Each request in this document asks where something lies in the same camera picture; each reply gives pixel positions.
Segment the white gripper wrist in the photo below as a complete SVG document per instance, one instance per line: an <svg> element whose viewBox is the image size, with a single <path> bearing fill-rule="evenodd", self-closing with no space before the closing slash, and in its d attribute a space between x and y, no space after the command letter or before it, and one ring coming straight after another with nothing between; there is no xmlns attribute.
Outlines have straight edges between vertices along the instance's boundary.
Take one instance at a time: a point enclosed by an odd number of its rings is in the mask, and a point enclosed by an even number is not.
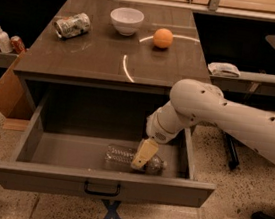
<svg viewBox="0 0 275 219"><path fill-rule="evenodd" d="M171 104L168 101L147 118L146 135L150 138L140 142L130 163L134 170L142 168L154 157L159 144L170 142L181 130L191 126L192 118L178 113Z"/></svg>

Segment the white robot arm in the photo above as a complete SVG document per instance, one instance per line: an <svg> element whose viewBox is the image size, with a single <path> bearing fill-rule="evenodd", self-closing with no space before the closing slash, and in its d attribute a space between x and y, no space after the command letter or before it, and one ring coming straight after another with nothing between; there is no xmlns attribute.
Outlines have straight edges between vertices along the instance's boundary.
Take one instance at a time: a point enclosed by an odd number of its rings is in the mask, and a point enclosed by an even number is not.
<svg viewBox="0 0 275 219"><path fill-rule="evenodd" d="M203 121L275 164L275 113L227 100L215 85L183 79L173 85L169 101L147 118L148 138L140 142L131 166L143 168L161 144Z"/></svg>

